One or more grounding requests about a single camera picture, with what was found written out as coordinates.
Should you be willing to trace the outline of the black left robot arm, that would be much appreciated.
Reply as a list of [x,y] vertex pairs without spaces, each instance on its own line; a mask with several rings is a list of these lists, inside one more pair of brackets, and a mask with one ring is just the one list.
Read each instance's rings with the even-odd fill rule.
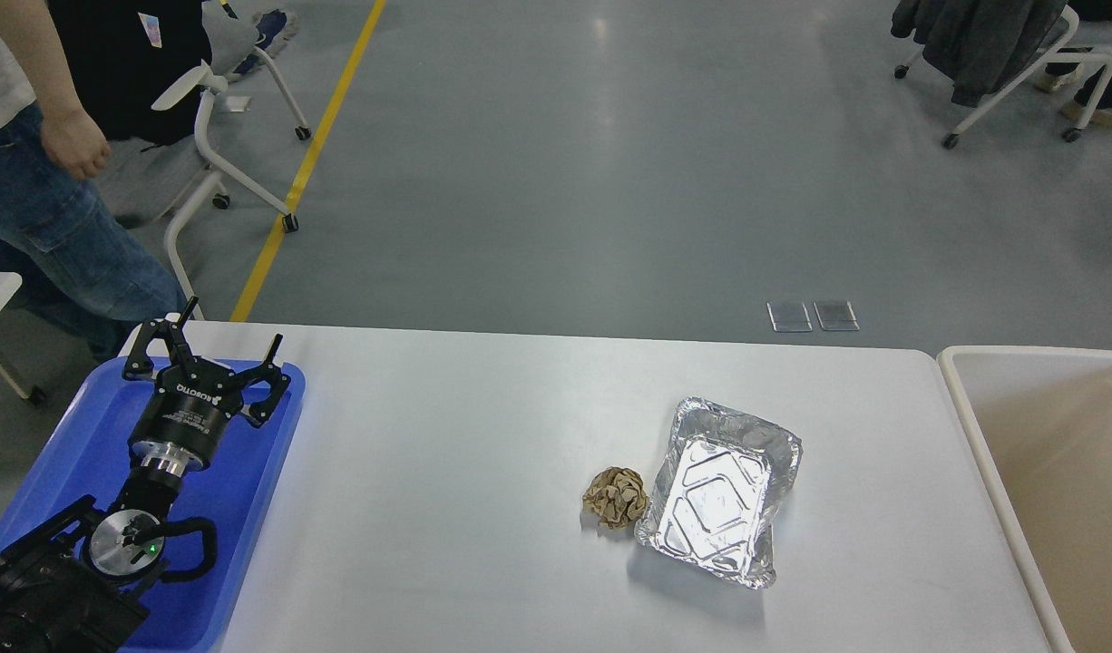
[[171,520],[183,479],[208,469],[236,417],[262,427],[292,376],[274,335],[260,363],[241,372],[197,356],[178,318],[139,326],[121,376],[152,387],[126,442],[130,467],[108,508],[75,499],[0,552],[0,652],[116,652],[150,609],[155,584],[203,578],[219,563],[219,526]]

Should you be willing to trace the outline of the bystander hand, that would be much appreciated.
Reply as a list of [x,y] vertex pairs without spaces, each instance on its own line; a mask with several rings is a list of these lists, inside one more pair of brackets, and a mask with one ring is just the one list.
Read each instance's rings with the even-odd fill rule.
[[110,158],[107,137],[83,108],[42,110],[41,142],[44,154],[76,180],[101,174]]

